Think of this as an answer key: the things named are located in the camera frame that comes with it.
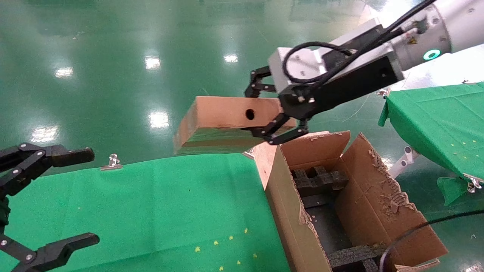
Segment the torn cardboard edge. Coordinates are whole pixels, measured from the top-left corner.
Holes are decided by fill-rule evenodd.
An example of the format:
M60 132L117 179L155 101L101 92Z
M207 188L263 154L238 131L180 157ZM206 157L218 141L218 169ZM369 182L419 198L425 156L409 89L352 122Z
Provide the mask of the torn cardboard edge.
M427 270L429 268L435 267L439 264L440 264L439 259L435 259L430 263L426 263L426 264L419 265L419 266L413 266L413 267L396 264L395 268L396 268L397 272L421 272L421 271Z
M285 143L274 151L266 195L295 272L329 272L331 267L290 174L294 166L318 164L328 171L343 171L351 179L335 205L339 206L338 217L353 246L380 242L388 245L408 229L426 222L409 202L407 194L401 192L399 184L382 171L381 157L363 134L359 134L341 156L349 139L349 132L312 134ZM399 244L392 250L390 259L392 264L415 268L445 253L447 249L429 226Z
M416 211L417 207L415 207L414 203L410 202L407 193L402 192L400 184L390 176L390 174L388 173L388 168L381 159L380 154L378 154L373 148L370 141L368 141L368 139L361 132L358 134L358 137L364 139L371 147L368 150L368 153L373 158L373 166L385 177L385 179L381 182L387 182L390 188L393 190L393 193L390 196L382 196L390 201L390 211L393 213L397 213L400 207L406 207Z

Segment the green table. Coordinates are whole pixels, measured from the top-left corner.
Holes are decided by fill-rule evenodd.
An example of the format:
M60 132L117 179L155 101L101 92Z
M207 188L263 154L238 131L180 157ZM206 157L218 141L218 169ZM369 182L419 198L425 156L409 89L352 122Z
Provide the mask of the green table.
M464 173L484 178L484 83L391 92L378 124L386 119L417 152L464 178L438 180L445 205L467 191Z
M241 154L46 176L10 206L5 233L31 249L99 235L57 272L289 272L256 166ZM0 271L15 264L0 252Z

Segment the cardboard piece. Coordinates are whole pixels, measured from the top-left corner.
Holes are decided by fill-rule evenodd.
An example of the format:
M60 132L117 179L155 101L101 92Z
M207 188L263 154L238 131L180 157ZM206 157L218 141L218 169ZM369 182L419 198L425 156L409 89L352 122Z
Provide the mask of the cardboard piece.
M335 210L353 246L389 245L408 229L426 222L415 205L409 203L407 194L401 192L397 181L390 178L380 156L363 134L342 154L349 140L349 131L312 134L276 147L266 196L294 272L332 269L296 190L291 169L323 166L347 175L350 181L337 197ZM388 262L392 267L400 265L401 269L421 271L429 266L414 266L446 253L447 249L428 226L401 241L390 252Z
M309 133L306 134L304 137L312 138L317 137L323 134L329 134L329 131L322 131L316 133ZM267 187L267 182L269 181L269 176L272 171L272 165L274 164L274 156L277 146L272 146L267 142L263 142L258 144L252 148L252 156L256 161L257 170L259 172L260 181L262 182L262 186L264 190Z
M248 127L264 127L282 108L276 98L197 96L173 138L175 154L237 153L263 142ZM278 131L296 126L290 119Z

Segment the black cable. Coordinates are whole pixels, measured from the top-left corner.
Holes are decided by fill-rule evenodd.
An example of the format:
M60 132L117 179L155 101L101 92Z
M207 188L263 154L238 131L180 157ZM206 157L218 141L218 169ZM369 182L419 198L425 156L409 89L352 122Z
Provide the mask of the black cable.
M379 41L383 40L387 35L389 35L395 28L403 24L405 21L410 19L412 16L417 14L419 11L423 10L426 8L428 5L432 4L436 0L424 0L420 4L416 5L413 7L411 10L409 10L407 13L405 13L403 16L398 18L394 23L392 23L389 27L385 28L385 30L382 32L382 34L375 38L372 42L366 44L363 48L361 48L358 52L355 54L351 55L348 57L344 62L342 62L340 65L336 66L335 68L329 70L328 72L324 73L321 75L319 80L312 84L309 87L310 91L315 91L321 86L323 86L328 80L333 78L335 75L337 75L339 72L341 72L343 69L348 67L353 61L355 61L359 56L364 54L367 51L370 51L376 47Z
M383 268L385 267L385 260L386 258L388 257L389 255L389 252L392 248L394 248L396 246L396 244L398 242L400 242L401 240L403 240L404 238L406 238L407 236L411 235L412 233L414 233L415 231L423 228L423 227L426 227L428 225L433 225L435 223L440 223L440 222L444 222L444 221L447 221L447 220L452 220L452 219L455 219L455 218L460 218L460 217L466 217L466 216L471 216L471 215L476 215L476 214L483 214L484 213L484 210L478 210L478 211L472 211L472 212L463 212L463 213L458 213L458 214L454 214L454 215L450 215L450 216L446 216L446 217L442 217L442 218L439 218L439 219L435 219L435 220L431 220L431 221L428 221L426 223L422 223L410 230L408 230L407 232L405 232L403 235L401 235L400 237L398 237L395 241L393 241L388 247L387 249L383 252L383 254L381 255L381 258L380 258L380 266L379 266L379 269L378 271L379 272L383 272Z
M296 78L296 77L293 77L291 74L289 74L289 71L287 70L287 61L289 60L289 57L292 56L297 51L304 49L304 48L308 48L310 46L325 47L325 48L336 50L336 51L338 51L342 54L345 54L347 56L352 55L352 53L348 49L342 48L342 47L337 46L337 45L324 43L324 42L307 42L307 43L297 45L297 46L293 47L291 50L289 50L289 52L284 57L284 60L282 61L282 71L292 82L301 83L301 84L308 84L308 83L316 82L322 77L322 75L319 75L319 76L316 76L316 77L313 77L313 78L310 78L310 79Z

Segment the metal binder clip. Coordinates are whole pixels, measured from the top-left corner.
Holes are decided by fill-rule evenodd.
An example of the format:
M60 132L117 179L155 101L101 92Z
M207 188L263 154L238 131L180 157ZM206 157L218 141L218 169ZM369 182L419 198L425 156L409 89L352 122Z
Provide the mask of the metal binder clip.
M469 191L469 193L474 194L476 192L476 189L482 189L481 183L484 183L482 179L466 173L462 174L464 175L464 177L470 179L471 181L467 183L467 191Z
M117 154L111 154L109 156L109 164L107 166L102 166L101 171L121 169L122 165L120 165L119 163L120 163L120 161L118 160L118 155Z
M242 152L242 155L244 155L247 158L253 160L254 159L254 155L252 154L252 152L254 152L254 148L251 148L251 149L249 149L247 151Z

